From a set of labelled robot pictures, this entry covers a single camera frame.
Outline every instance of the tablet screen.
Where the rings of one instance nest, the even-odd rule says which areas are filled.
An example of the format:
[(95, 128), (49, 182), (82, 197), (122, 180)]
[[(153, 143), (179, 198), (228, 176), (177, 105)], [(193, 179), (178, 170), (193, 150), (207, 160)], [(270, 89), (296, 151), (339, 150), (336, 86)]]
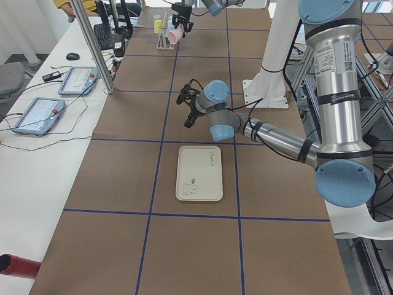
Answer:
[(90, 77), (91, 68), (70, 69), (67, 81), (63, 87), (64, 92), (80, 92), (85, 90), (87, 80)]
[(36, 100), (17, 127), (34, 131), (41, 130), (47, 122), (46, 119), (53, 114), (52, 111), (57, 104), (57, 100)]

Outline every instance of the pink cup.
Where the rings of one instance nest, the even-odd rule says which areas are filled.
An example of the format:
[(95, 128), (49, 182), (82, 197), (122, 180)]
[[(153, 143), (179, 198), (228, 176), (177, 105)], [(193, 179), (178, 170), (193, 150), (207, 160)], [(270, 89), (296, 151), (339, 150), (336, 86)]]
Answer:
[(183, 38), (183, 33), (184, 30), (181, 28), (173, 29), (172, 31), (170, 31), (167, 36), (169, 43), (171, 43), (172, 45), (178, 43), (180, 39)]

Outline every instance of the robotic arm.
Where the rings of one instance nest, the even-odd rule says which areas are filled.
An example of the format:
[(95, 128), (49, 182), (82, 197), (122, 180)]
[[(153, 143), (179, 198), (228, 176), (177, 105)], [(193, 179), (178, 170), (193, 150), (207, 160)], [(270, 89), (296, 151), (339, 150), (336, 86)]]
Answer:
[[(203, 4), (214, 17), (228, 6), (242, 6), (244, 1), (245, 0), (202, 0)], [(177, 12), (177, 15), (174, 14), (172, 17), (172, 24), (175, 29), (182, 26), (184, 30), (183, 37), (192, 30), (193, 23), (190, 22), (192, 4), (193, 0), (182, 0), (182, 2), (174, 3), (171, 6), (171, 8)]]
[(191, 82), (181, 90), (177, 104), (185, 102), (191, 108), (185, 126), (190, 128), (196, 118), (206, 115), (214, 141), (241, 133), (312, 166), (316, 187), (328, 202), (341, 207), (367, 202), (375, 192), (375, 180), (371, 147), (362, 139), (354, 53), (361, 7), (361, 0), (300, 0), (298, 4), (306, 43), (314, 50), (322, 144), (249, 114), (231, 112), (225, 102), (228, 87), (218, 80), (202, 92), (191, 88)]

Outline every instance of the white tray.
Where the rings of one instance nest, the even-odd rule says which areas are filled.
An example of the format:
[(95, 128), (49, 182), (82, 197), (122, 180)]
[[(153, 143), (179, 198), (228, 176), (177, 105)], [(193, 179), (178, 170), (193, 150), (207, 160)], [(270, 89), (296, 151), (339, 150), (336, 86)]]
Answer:
[(217, 146), (182, 146), (177, 160), (176, 198), (219, 201), (222, 198), (221, 150)]

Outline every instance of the metal pole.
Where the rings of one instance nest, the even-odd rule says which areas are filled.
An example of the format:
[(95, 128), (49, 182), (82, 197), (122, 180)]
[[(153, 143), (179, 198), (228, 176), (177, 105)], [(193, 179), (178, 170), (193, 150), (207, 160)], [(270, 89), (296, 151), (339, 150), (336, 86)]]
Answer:
[(90, 49), (91, 54), (93, 55), (93, 59), (96, 63), (98, 71), (103, 78), (105, 86), (108, 90), (108, 93), (113, 93), (115, 90), (115, 86), (113, 84), (111, 75), (107, 69), (107, 66), (104, 61), (104, 57), (99, 49), (97, 39), (94, 36), (93, 29), (91, 28), (91, 24), (88, 20), (88, 16), (85, 10), (84, 5), (82, 4), (82, 0), (71, 0), (71, 6), (74, 10), (76, 19), (79, 22), (82, 33), (85, 37), (88, 48)]

